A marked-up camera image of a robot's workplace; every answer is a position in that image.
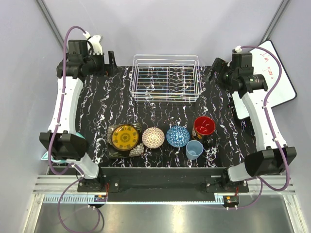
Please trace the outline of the black floral square plate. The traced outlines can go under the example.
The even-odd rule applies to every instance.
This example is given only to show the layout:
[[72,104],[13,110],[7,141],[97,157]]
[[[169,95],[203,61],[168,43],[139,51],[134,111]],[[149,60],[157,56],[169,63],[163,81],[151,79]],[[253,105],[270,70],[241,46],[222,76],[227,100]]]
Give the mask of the black floral square plate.
[[133,125],[138,133],[139,133],[139,140],[138,144],[131,150],[128,151],[120,151],[115,149],[112,146],[111,142],[111,135],[112,132],[118,127],[121,126],[122,124],[119,125],[111,125],[107,128],[107,150],[108,150],[108,155],[107,157],[109,159],[118,159],[118,158],[129,158],[129,157],[136,157],[136,156],[141,156],[144,153],[144,144],[142,142],[142,126],[140,123],[133,123],[133,124],[125,124],[125,125]]

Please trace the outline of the black marble pattern mat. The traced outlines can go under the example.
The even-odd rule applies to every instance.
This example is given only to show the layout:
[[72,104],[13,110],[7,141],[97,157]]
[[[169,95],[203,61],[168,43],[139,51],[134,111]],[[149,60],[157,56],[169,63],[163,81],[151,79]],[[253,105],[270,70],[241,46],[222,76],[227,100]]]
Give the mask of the black marble pattern mat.
[[[129,92],[131,67],[119,67],[114,77],[91,76],[81,91],[76,130],[86,140],[88,154],[102,167],[222,167],[241,163],[256,151],[256,139],[249,119],[239,120],[232,97],[214,82],[203,82],[203,92],[196,102],[137,102]],[[158,149],[146,148],[141,156],[125,159],[108,158],[106,134],[110,125],[135,123],[143,129],[172,126],[192,130],[194,121],[207,116],[216,124],[198,159],[186,157],[185,148],[174,148],[164,142]]]

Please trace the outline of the white dry-erase board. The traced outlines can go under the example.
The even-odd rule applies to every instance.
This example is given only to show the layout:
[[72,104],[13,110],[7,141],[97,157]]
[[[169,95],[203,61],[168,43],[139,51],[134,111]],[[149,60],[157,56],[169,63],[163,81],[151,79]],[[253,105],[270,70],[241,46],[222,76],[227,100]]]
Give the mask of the white dry-erase board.
[[[271,55],[262,50],[252,49],[250,52],[253,56],[254,73],[262,74],[266,79],[268,87],[271,88],[275,84],[279,75],[279,68],[276,61]],[[269,96],[268,103],[270,103],[272,107],[275,107],[295,99],[296,96],[297,93],[294,86],[292,85],[285,68],[282,68],[281,78],[276,88]],[[233,93],[232,98],[238,119],[249,117],[249,113],[240,99],[239,94],[237,92]]]

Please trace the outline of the red interior black mug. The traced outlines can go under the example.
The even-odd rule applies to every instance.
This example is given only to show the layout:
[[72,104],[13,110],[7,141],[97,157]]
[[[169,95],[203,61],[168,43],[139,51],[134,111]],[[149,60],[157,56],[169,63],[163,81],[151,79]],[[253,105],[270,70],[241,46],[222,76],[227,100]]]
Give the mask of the red interior black mug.
[[203,142],[211,136],[214,131],[215,122],[207,116],[200,116],[194,121],[191,135],[194,140]]

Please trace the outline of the light blue plastic cup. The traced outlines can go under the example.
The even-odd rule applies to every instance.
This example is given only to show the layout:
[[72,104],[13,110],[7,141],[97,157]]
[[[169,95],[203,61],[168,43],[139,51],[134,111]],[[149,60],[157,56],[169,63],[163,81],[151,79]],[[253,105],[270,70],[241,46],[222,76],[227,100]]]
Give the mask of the light blue plastic cup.
[[197,159],[203,153],[204,147],[201,142],[191,140],[186,145],[186,157],[189,160]]

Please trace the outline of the blue triangle patterned bowl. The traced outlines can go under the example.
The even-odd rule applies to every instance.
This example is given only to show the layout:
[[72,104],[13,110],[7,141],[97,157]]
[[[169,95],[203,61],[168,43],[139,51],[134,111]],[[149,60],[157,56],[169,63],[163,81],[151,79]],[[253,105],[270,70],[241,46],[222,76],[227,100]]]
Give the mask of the blue triangle patterned bowl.
[[185,127],[172,126],[166,133],[168,143],[176,148],[185,146],[190,140],[190,134]]

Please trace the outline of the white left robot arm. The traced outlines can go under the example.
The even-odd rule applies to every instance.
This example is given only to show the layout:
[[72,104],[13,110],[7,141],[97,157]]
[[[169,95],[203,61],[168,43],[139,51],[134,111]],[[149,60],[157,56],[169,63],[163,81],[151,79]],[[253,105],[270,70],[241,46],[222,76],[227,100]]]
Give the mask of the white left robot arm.
[[115,56],[109,51],[109,63],[105,64],[99,35],[87,36],[85,40],[69,40],[68,49],[56,68],[58,89],[51,123],[47,131],[39,135],[39,141],[47,150],[43,160],[47,160],[50,166],[56,162],[66,163],[88,179],[87,185],[92,191],[100,192],[105,180],[86,151],[85,138],[76,131],[75,119],[85,78],[90,75],[114,76],[117,73]]

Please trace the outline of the yellow patterned round plate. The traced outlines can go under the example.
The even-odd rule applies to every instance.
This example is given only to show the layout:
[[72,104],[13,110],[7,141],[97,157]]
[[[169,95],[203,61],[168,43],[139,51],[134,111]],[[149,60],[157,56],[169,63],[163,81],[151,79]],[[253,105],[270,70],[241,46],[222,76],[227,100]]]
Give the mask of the yellow patterned round plate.
[[133,149],[139,140],[139,133],[133,125],[118,126],[111,135],[112,146],[120,151]]

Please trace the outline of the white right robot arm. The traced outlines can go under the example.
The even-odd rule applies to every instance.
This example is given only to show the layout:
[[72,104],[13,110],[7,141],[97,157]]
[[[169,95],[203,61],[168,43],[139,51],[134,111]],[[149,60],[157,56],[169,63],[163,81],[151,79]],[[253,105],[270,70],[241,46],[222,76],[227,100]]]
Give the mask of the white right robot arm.
[[271,107],[268,105],[269,88],[262,74],[255,74],[252,54],[233,52],[231,62],[216,58],[210,69],[210,77],[230,93],[238,93],[253,126],[256,152],[245,157],[244,162],[229,167],[227,176],[221,179],[221,188],[232,192],[238,182],[256,176],[289,174],[289,164],[296,157],[295,147],[289,147],[282,137]]

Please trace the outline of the brown white patterned bowl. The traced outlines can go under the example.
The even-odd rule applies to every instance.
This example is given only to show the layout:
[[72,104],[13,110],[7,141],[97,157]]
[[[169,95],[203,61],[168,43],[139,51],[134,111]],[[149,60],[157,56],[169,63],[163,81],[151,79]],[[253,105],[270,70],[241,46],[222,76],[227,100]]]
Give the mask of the brown white patterned bowl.
[[142,135],[143,144],[150,149],[159,148],[164,143],[164,140],[164,132],[156,127],[146,129]]

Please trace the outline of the aluminium frame rail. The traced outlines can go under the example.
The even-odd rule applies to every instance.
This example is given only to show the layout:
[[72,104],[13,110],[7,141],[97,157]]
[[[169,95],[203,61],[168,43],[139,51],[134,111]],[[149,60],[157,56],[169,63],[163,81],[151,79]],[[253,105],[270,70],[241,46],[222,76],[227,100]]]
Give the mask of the aluminium frame rail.
[[56,203],[116,204],[209,204],[217,205],[243,195],[294,195],[292,183],[284,191],[274,191],[260,180],[224,187],[220,176],[107,176],[105,185],[78,182],[75,176],[42,175],[33,193]]

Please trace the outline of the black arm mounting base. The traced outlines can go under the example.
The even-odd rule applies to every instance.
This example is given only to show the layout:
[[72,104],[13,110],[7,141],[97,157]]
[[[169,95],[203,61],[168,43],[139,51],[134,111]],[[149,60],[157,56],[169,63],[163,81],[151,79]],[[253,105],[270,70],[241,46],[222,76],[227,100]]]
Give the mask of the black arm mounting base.
[[120,193],[129,189],[196,189],[207,192],[239,194],[249,191],[248,185],[230,182],[224,167],[217,168],[119,168],[102,167],[102,183],[83,180],[79,182],[78,192],[103,192],[108,185],[110,193]]

